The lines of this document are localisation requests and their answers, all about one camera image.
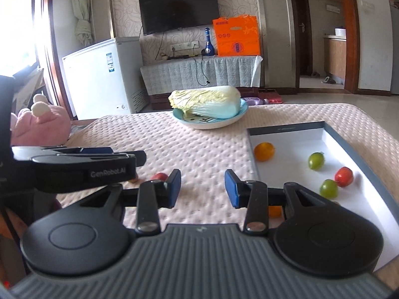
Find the quilted fabric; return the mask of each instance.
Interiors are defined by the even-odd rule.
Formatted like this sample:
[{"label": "quilted fabric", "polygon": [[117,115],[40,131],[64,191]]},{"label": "quilted fabric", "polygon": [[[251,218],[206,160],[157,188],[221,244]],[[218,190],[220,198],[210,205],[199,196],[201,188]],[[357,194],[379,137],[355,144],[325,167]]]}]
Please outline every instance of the quilted fabric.
[{"label": "quilted fabric", "polygon": [[[237,123],[216,130],[192,130],[171,112],[108,116],[76,133],[67,146],[111,146],[114,151],[145,150],[147,163],[138,168],[142,181],[157,172],[182,171],[182,189],[173,209],[160,209],[167,223],[242,223],[245,209],[233,209],[223,175],[232,168],[242,180],[254,177],[246,128],[326,121],[366,161],[399,201],[399,143],[359,108],[349,104],[282,104],[250,107]],[[137,187],[128,182],[125,188]],[[94,190],[60,195],[66,206]],[[135,209],[128,208],[124,224],[134,226]],[[399,258],[377,276],[399,287]]]},{"label": "quilted fabric", "polygon": [[240,57],[193,57],[161,61],[143,66],[141,74],[148,95],[171,93],[174,90],[195,89],[209,86],[230,85],[259,87],[259,78],[252,82],[256,56]]}]

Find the tv stand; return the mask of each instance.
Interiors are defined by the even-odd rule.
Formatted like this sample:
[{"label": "tv stand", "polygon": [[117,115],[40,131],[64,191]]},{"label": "tv stand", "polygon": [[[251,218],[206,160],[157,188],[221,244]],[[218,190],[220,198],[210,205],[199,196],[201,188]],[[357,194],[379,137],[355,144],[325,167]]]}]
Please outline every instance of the tv stand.
[{"label": "tv stand", "polygon": [[153,110],[171,109],[168,97],[174,90],[231,85],[242,97],[258,95],[259,80],[252,79],[256,56],[204,56],[159,61],[143,66],[141,74]]}]

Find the television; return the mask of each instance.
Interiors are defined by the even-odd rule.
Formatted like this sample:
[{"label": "television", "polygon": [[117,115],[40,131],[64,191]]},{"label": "television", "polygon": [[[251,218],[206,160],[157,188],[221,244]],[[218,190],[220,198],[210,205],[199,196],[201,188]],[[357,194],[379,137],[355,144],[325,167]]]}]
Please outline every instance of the television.
[{"label": "television", "polygon": [[138,0],[144,35],[211,25],[219,18],[217,0]]}]

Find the pink stuffed toy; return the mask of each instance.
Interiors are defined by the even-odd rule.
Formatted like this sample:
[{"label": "pink stuffed toy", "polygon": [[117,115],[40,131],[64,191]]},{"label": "pink stuffed toy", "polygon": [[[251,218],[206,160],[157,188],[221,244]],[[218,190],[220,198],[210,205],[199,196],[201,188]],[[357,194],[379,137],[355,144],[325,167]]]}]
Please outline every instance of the pink stuffed toy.
[{"label": "pink stuffed toy", "polygon": [[11,146],[58,146],[71,132],[71,120],[63,107],[49,104],[42,94],[33,97],[32,109],[11,114]]}]

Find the wooden cabinet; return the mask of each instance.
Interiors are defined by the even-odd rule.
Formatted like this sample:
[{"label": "wooden cabinet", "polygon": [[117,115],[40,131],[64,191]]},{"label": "wooden cabinet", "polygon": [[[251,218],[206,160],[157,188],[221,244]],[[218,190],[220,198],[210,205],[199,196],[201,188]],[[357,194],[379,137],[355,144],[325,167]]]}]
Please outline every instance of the wooden cabinet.
[{"label": "wooden cabinet", "polygon": [[346,71],[346,39],[324,38],[324,70],[345,79]]}]

